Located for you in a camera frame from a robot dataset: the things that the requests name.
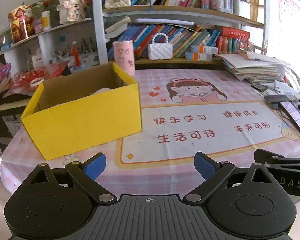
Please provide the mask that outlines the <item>large pink plush pig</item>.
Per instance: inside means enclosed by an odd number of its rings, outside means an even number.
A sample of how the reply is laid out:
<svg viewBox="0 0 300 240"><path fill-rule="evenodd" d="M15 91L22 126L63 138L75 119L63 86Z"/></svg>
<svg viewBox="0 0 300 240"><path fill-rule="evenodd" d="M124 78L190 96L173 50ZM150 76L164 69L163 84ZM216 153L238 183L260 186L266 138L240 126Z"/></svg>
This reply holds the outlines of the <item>large pink plush pig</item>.
<svg viewBox="0 0 300 240"><path fill-rule="evenodd" d="M95 95L95 94L100 94L100 93L103 93L103 92L107 92L107 91L110 91L110 90L111 90L111 88L104 87L104 88L101 88L101 89L97 90L97 91L94 93L94 95Z"/></svg>

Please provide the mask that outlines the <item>lit smartphone charging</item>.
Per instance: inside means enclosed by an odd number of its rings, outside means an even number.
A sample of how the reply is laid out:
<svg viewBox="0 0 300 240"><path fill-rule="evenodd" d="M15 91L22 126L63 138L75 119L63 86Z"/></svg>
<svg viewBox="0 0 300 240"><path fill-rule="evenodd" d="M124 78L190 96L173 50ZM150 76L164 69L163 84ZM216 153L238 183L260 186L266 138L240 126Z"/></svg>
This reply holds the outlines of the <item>lit smartphone charging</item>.
<svg viewBox="0 0 300 240"><path fill-rule="evenodd" d="M300 112L299 112L299 110L290 101L280 102L279 107L290 118L293 125L300 132Z"/></svg>

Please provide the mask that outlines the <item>yellow cardboard box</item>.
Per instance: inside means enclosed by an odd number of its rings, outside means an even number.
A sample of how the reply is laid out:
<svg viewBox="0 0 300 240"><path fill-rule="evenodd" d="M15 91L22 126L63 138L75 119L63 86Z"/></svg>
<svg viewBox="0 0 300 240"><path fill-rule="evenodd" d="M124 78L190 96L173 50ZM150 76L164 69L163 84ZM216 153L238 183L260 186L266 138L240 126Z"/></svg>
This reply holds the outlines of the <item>yellow cardboard box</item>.
<svg viewBox="0 0 300 240"><path fill-rule="evenodd" d="M37 87L21 121L45 160L86 150L142 131L139 84L113 62L55 77Z"/></svg>

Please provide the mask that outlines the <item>stack of papers and notebooks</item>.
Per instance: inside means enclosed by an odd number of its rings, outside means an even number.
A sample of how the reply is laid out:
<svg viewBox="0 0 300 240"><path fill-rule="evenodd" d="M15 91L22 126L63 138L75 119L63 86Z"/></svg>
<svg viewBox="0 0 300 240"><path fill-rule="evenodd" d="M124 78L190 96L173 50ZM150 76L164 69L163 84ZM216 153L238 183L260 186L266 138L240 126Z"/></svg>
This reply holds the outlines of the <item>stack of papers and notebooks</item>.
<svg viewBox="0 0 300 240"><path fill-rule="evenodd" d="M217 55L238 80L250 83L283 82L286 63L274 57L239 50L233 54Z"/></svg>

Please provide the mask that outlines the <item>black Yamaha keyboard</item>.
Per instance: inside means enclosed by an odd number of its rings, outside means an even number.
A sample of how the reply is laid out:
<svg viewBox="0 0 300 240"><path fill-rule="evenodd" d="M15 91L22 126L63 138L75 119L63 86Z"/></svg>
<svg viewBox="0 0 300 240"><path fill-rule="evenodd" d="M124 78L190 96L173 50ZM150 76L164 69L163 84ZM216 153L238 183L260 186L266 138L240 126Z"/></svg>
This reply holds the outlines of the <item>black Yamaha keyboard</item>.
<svg viewBox="0 0 300 240"><path fill-rule="evenodd" d="M21 114L30 96L14 94L0 99L0 138L11 138L21 128Z"/></svg>

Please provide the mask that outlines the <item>white tape roll on paper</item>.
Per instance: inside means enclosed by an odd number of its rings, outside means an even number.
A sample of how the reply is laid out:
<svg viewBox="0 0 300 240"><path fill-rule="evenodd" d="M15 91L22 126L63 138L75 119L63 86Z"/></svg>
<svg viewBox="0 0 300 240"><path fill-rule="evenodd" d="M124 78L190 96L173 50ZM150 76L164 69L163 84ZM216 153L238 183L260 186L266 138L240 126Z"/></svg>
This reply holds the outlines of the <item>white tape roll on paper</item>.
<svg viewBox="0 0 300 240"><path fill-rule="evenodd" d="M42 82L44 82L44 78L43 77L38 77L38 78L33 79L32 81L30 81L29 85L30 85L30 87L36 87Z"/></svg>

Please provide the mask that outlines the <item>red paper sheet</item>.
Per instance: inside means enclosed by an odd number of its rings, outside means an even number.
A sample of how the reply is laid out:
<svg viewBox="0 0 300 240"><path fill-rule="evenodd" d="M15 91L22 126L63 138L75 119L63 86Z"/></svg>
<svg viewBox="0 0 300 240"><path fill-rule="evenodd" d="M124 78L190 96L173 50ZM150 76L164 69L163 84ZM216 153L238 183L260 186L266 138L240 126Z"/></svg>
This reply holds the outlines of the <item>red paper sheet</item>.
<svg viewBox="0 0 300 240"><path fill-rule="evenodd" d="M30 87L29 83L38 77L43 77L44 81L46 81L55 77L70 74L71 72L68 67L68 62L52 63L24 73L17 73L11 80L8 86L9 90L4 94L4 97L14 94L27 95L34 92L38 86Z"/></svg>

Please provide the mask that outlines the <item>white pen organizer box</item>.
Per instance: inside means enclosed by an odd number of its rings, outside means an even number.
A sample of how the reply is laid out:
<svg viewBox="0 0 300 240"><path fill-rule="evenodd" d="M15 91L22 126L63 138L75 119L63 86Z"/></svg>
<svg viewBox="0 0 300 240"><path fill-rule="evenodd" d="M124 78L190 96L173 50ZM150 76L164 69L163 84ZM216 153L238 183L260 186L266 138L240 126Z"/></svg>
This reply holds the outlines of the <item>white pen organizer box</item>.
<svg viewBox="0 0 300 240"><path fill-rule="evenodd" d="M79 68L88 68L95 65L99 65L97 52L79 54L78 57L80 62ZM51 61L52 63L68 62L69 68L76 67L74 56L63 57L62 59L60 59L59 57L55 57Z"/></svg>

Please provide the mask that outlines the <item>orange white box upper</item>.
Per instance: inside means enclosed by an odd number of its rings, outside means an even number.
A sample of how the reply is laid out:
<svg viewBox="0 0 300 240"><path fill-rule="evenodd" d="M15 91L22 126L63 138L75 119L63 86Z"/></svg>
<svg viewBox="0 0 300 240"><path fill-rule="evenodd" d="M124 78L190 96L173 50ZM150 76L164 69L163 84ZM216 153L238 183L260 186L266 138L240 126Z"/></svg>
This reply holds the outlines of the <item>orange white box upper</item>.
<svg viewBox="0 0 300 240"><path fill-rule="evenodd" d="M210 46L191 45L191 52L192 53L198 53L198 54L217 55L218 54L218 48L217 47L210 47Z"/></svg>

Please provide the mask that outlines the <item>orange white box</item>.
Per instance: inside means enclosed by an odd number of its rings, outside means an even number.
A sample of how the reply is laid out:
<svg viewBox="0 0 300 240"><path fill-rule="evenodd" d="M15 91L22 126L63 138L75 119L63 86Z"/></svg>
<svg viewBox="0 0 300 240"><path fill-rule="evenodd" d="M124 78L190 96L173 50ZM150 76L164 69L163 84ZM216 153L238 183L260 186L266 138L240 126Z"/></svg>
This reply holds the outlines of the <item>orange white box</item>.
<svg viewBox="0 0 300 240"><path fill-rule="evenodd" d="M211 61L212 54L186 52L185 58L193 61Z"/></svg>
<svg viewBox="0 0 300 240"><path fill-rule="evenodd" d="M198 54L217 55L218 54L218 48L217 47L210 47L210 46L191 45L191 52L192 53L198 53Z"/></svg>

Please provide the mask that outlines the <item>red white doll figure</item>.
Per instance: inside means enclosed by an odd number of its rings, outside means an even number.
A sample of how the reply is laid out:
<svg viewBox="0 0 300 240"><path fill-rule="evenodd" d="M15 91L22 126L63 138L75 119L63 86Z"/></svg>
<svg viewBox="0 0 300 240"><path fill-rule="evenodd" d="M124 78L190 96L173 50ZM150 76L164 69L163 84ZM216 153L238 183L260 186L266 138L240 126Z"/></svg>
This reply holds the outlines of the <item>red white doll figure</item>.
<svg viewBox="0 0 300 240"><path fill-rule="evenodd" d="M78 54L78 50L77 50L77 46L76 46L76 41L72 42L72 54L73 54L74 59L75 59L75 66L79 67L80 66L80 60L79 60L79 54Z"/></svg>

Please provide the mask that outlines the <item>red dictionary book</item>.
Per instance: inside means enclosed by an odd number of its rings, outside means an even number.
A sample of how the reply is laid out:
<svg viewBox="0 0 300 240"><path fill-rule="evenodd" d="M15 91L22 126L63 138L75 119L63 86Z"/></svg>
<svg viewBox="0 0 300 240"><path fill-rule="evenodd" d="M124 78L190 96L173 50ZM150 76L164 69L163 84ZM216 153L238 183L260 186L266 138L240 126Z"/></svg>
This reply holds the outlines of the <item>red dictionary book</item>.
<svg viewBox="0 0 300 240"><path fill-rule="evenodd" d="M243 39L243 40L249 40L250 33L241 29L236 28L230 28L230 27L221 27L220 31L223 36L229 37L229 38L236 38L236 39Z"/></svg>

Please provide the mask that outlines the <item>white quilted pearl handbag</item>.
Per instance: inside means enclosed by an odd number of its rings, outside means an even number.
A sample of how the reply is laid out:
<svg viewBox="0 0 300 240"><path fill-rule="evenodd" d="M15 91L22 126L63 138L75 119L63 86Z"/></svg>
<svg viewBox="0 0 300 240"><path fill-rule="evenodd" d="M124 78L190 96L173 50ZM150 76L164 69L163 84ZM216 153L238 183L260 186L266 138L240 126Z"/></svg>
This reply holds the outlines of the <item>white quilted pearl handbag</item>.
<svg viewBox="0 0 300 240"><path fill-rule="evenodd" d="M165 38L164 43L155 42L155 39L159 36ZM168 41L168 36L165 33L155 33L148 45L148 58L150 60L169 60L172 57L173 44Z"/></svg>

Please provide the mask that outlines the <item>row of books lower shelf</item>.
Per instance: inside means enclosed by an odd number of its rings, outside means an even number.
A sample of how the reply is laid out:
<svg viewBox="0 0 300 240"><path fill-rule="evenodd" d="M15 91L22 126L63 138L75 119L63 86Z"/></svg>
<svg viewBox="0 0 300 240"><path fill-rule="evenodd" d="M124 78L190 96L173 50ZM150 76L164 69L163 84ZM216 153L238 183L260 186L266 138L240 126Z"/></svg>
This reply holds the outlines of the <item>row of books lower shelf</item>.
<svg viewBox="0 0 300 240"><path fill-rule="evenodd" d="M115 38L114 42L133 42L134 55L138 58L148 57L148 46L168 41L173 46L173 57L185 57L192 46L214 47L221 31L202 27L187 28L175 24L133 24Z"/></svg>

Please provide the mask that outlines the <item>white ceramic figurine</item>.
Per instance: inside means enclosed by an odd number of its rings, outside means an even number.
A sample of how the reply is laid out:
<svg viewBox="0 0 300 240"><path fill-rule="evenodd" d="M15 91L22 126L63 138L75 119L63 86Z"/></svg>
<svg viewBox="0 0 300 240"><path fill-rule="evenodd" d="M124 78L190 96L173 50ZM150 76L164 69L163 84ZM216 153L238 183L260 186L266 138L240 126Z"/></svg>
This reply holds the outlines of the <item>white ceramic figurine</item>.
<svg viewBox="0 0 300 240"><path fill-rule="evenodd" d="M85 19L84 0L59 0L57 11L59 12L59 23L79 22Z"/></svg>

